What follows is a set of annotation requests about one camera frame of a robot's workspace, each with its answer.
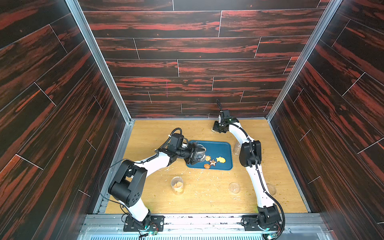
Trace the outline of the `clear jar with yellow snacks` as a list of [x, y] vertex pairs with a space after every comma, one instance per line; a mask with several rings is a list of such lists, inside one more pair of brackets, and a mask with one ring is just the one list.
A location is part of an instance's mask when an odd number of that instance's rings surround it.
[[184, 181], [181, 177], [174, 177], [171, 180], [171, 187], [176, 195], [181, 195], [184, 192]]

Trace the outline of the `clear round jar lid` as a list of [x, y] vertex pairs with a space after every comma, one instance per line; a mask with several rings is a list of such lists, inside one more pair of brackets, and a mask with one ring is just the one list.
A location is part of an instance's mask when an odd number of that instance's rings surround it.
[[277, 193], [277, 189], [274, 185], [267, 184], [267, 187], [268, 187], [268, 192], [271, 196], [274, 196]]

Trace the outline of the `clear plastic cookie jar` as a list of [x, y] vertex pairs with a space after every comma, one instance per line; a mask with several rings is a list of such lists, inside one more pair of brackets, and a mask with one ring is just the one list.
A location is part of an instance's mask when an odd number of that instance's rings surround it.
[[239, 142], [236, 142], [233, 147], [233, 154], [238, 156], [240, 154], [241, 147], [242, 147], [242, 144]]

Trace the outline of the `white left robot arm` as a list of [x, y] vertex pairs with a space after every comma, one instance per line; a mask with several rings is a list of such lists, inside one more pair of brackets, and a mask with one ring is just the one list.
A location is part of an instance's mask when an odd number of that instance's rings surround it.
[[117, 204], [127, 208], [133, 223], [142, 230], [147, 229], [151, 221], [151, 211], [141, 199], [147, 177], [177, 159], [191, 165], [206, 159], [206, 148], [189, 142], [181, 128], [174, 129], [155, 152], [155, 155], [139, 162], [123, 160], [108, 187], [108, 193]]

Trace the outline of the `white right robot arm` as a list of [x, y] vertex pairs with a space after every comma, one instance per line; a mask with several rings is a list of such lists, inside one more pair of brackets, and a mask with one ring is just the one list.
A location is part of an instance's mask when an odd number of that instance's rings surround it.
[[285, 213], [281, 204], [270, 194], [262, 171], [262, 145], [247, 134], [239, 120], [232, 117], [228, 110], [224, 110], [219, 100], [216, 103], [220, 115], [214, 122], [213, 131], [218, 133], [231, 133], [239, 144], [240, 164], [249, 174], [257, 197], [258, 214], [256, 221], [258, 227], [264, 231], [274, 231], [274, 238], [279, 237], [285, 228]]

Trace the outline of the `blue plastic tray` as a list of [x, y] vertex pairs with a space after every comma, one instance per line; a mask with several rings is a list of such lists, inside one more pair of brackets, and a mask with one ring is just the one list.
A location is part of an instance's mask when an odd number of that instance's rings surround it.
[[[221, 171], [229, 171], [233, 168], [232, 161], [232, 151], [231, 145], [227, 142], [214, 142], [214, 141], [192, 141], [192, 143], [201, 144], [206, 148], [206, 156], [210, 156], [211, 160], [216, 160], [218, 157], [223, 157], [226, 159], [226, 162], [219, 163], [217, 162], [215, 166], [211, 166], [206, 170], [221, 170]], [[210, 161], [206, 160], [203, 162], [198, 162], [194, 165], [187, 164], [188, 168], [192, 169], [205, 169], [204, 164], [210, 164]]]

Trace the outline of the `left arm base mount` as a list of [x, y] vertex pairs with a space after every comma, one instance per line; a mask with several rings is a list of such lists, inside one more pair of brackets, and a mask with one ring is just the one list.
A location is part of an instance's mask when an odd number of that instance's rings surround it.
[[128, 215], [124, 221], [123, 232], [139, 232], [140, 234], [156, 235], [164, 230], [165, 216], [149, 213], [143, 221], [138, 221]]

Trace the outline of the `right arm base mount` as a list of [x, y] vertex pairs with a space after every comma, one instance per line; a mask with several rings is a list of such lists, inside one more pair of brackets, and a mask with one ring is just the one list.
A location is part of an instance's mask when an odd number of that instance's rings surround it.
[[244, 215], [241, 225], [245, 231], [264, 231], [272, 232], [262, 234], [264, 240], [275, 240], [281, 236], [285, 228], [285, 213], [279, 213], [278, 206], [273, 204], [271, 207], [258, 207], [256, 215]]

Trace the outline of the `aluminium corner post right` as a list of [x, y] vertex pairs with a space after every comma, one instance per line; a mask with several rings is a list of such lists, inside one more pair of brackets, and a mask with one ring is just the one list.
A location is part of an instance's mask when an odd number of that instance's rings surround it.
[[284, 84], [281, 92], [279, 93], [279, 95], [275, 101], [274, 106], [271, 108], [270, 112], [267, 114], [266, 119], [267, 119], [268, 123], [270, 123], [273, 120], [274, 115], [276, 114], [280, 105], [283, 103], [284, 98], [288, 94], [289, 90], [291, 89], [296, 78], [300, 74], [306, 61], [308, 60], [308, 58], [311, 55], [312, 51], [314, 50], [315, 46], [319, 42], [321, 36], [325, 32], [326, 28], [328, 27], [330, 21], [334, 17], [334, 15], [337, 12], [338, 8], [340, 7], [341, 3], [342, 3], [342, 0], [331, 0], [328, 3], [322, 16], [319, 19], [319, 22], [317, 23], [316, 27], [314, 28], [314, 31], [311, 34], [307, 44], [305, 45], [302, 53], [300, 54], [300, 56], [299, 56], [297, 62], [295, 63], [292, 71], [290, 72], [290, 74], [286, 80], [286, 83]]

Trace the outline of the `aluminium corner post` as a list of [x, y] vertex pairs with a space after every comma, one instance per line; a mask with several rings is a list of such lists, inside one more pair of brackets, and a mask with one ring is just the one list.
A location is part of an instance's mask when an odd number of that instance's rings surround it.
[[340, 7], [341, 3], [342, 3], [342, 0], [331, 0], [328, 3], [322, 16], [319, 19], [319, 22], [317, 23], [316, 27], [314, 28], [314, 31], [311, 34], [307, 44], [305, 45], [302, 53], [300, 54], [300, 56], [299, 56], [297, 62], [295, 63], [292, 71], [290, 72], [290, 74], [286, 80], [286, 83], [284, 84], [281, 92], [279, 93], [279, 95], [275, 101], [274, 106], [271, 108], [270, 112], [267, 114], [266, 119], [267, 119], [268, 123], [270, 123], [273, 120], [274, 115], [276, 114], [280, 105], [283, 103], [284, 98], [288, 94], [289, 90], [291, 89], [296, 78], [300, 74], [306, 61], [308, 60], [308, 58], [311, 55], [312, 51], [314, 50], [315, 46], [319, 42], [321, 36], [325, 32], [326, 28], [328, 27], [330, 21], [334, 17], [334, 15], [337, 12], [338, 8]]
[[132, 117], [127, 109], [126, 104], [124, 103], [124, 100], [122, 98], [121, 93], [119, 92], [119, 89], [117, 87], [117, 84], [111, 74], [111, 71], [108, 68], [108, 65], [105, 61], [105, 58], [100, 50], [100, 47], [96, 41], [96, 38], [94, 37], [94, 34], [92, 33], [92, 30], [90, 28], [90, 25], [86, 19], [86, 16], [79, 4], [76, 0], [65, 0], [65, 3], [67, 4], [82, 36], [85, 39], [85, 42], [87, 46], [89, 47], [91, 54], [93, 55], [96, 64], [99, 68], [99, 70], [102, 73], [102, 76], [115, 100], [117, 103], [117, 106], [127, 124], [131, 123]]

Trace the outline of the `aluminium corner post left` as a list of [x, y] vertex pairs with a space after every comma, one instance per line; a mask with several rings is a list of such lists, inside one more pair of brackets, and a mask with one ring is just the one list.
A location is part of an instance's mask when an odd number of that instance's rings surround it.
[[92, 33], [92, 30], [90, 28], [90, 25], [86, 19], [86, 16], [79, 4], [76, 0], [65, 0], [65, 3], [67, 4], [82, 36], [85, 39], [85, 42], [87, 46], [89, 47], [91, 54], [93, 55], [96, 64], [99, 68], [99, 70], [102, 73], [102, 76], [115, 100], [117, 103], [117, 106], [127, 124], [131, 123], [132, 117], [127, 109], [126, 104], [124, 103], [124, 100], [122, 98], [121, 93], [119, 92], [119, 89], [117, 87], [117, 84], [111, 74], [111, 71], [108, 68], [108, 65], [105, 61], [105, 58], [100, 50], [100, 47], [96, 41], [96, 38], [94, 37], [94, 34]]

